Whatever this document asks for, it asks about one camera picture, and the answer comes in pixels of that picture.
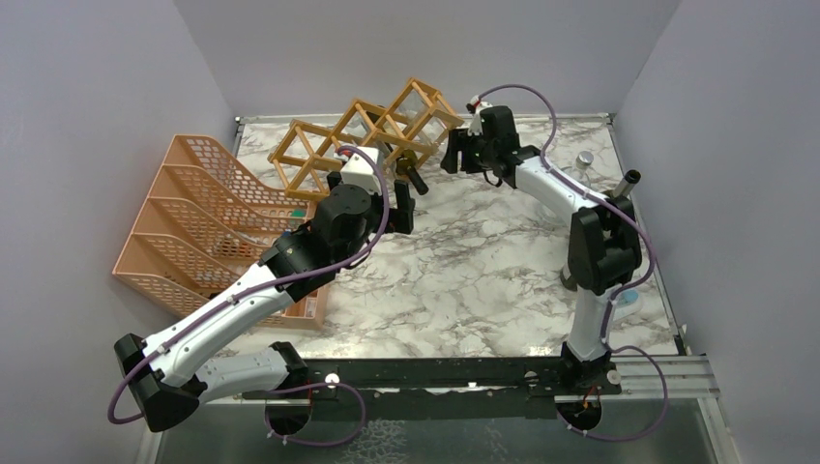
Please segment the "dark green wine bottle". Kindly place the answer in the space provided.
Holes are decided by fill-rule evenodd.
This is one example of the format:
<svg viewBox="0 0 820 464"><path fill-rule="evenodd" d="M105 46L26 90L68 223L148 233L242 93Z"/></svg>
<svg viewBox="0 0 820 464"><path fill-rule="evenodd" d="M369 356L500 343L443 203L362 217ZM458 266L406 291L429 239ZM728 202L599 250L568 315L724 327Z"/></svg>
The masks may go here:
<svg viewBox="0 0 820 464"><path fill-rule="evenodd" d="M375 123L379 118L376 113L369 110L366 112L366 115L373 123ZM387 126L385 127L385 130L387 133L394 134L396 136L399 136L402 133L402 127L398 123L395 123L395 126L390 126L390 123L386 124ZM374 143L376 148L384 157L390 155L394 150L394 147L387 142L376 140ZM406 178L406 180L413 185L419 195L426 195L429 192L429 187L417 170L417 161L418 156L416 152L407 148L401 148L399 150L399 156L396 158L395 162L391 163L391 166L396 176Z"/></svg>

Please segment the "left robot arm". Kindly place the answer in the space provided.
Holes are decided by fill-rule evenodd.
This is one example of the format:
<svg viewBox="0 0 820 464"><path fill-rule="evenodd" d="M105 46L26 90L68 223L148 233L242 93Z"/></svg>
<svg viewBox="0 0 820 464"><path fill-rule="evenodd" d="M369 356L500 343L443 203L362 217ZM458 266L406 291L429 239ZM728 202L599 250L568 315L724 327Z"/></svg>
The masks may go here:
<svg viewBox="0 0 820 464"><path fill-rule="evenodd" d="M219 359L216 354L256 323L300 302L362 264L384 234L413 230L409 185L387 194L339 183L318 203L313 219L277 238L233 284L180 322L146 338L129 333L114 345L124 379L107 410L114 424L124 391L131 392L153 432L185 421L202 404L234 394L274 390L288 397L303 387L307 367L288 343L259 353Z"/></svg>

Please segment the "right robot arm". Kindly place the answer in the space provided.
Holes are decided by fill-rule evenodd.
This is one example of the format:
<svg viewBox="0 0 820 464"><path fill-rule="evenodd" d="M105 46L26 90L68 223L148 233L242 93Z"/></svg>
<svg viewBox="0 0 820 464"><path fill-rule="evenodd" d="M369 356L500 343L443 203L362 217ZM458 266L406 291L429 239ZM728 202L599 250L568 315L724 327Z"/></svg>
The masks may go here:
<svg viewBox="0 0 820 464"><path fill-rule="evenodd" d="M450 174L494 175L495 186L530 195L570 229L566 268L577 299L557 378L566 391L584 392L608 369L608 326L614 315L633 311L633 304L623 303L617 293L642 263L638 234L629 224L632 204L625 197L607 198L545 165L541 149L521 144L508 107L478 102L468 110L472 121L466 129L450 131L442 168Z"/></svg>

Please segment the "green wine bottle front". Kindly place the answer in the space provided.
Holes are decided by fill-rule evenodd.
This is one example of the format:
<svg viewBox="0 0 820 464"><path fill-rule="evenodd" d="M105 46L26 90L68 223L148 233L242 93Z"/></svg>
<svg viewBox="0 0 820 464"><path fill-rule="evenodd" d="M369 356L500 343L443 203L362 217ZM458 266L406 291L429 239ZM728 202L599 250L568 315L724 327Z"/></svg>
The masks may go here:
<svg viewBox="0 0 820 464"><path fill-rule="evenodd" d="M566 289L568 289L570 291L576 291L577 290L577 282L576 282L575 278L573 277L573 275L571 274L571 270L570 270L568 265L563 266L563 268L561 270L561 273L560 273L560 281Z"/></svg>

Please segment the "wooden wine rack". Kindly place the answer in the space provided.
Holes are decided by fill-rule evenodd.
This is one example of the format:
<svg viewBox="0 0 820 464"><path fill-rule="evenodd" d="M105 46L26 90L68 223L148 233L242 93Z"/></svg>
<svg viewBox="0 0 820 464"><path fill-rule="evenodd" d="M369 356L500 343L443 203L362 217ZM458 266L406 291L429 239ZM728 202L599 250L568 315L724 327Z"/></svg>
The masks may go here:
<svg viewBox="0 0 820 464"><path fill-rule="evenodd" d="M337 122L329 128L294 119L279 145L268 156L268 162L279 175L285 194L291 198L315 201L325 197L330 191L326 174L341 169L342 162L335 159L333 154L343 145L376 148L376 140L384 141L394 147L390 155L383 156L386 172L394 174L391 163L395 162L401 148L416 152L417 169L421 168L438 153L449 131L438 148L407 139L403 133L396 136L386 132L386 123L390 123L390 126L398 123L404 127L406 118L398 115L397 111L411 91L418 91L429 105L423 121L435 113L436 116L450 122L452 126L449 131L461 127L464 123L440 90L413 77L407 80L393 101L385 106L360 98L354 99ZM375 123L368 119L368 110L379 116Z"/></svg>

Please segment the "clear square glass bottle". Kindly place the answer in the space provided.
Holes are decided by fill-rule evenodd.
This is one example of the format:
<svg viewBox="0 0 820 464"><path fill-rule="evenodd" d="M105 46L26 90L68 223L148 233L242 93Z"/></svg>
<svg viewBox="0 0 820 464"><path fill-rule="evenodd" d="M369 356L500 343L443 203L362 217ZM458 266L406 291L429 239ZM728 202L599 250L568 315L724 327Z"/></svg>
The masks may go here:
<svg viewBox="0 0 820 464"><path fill-rule="evenodd" d="M411 91L399 105L397 114L406 118L402 133L407 139L438 148L452 125L435 113L423 121L428 108L423 96L418 91Z"/></svg>

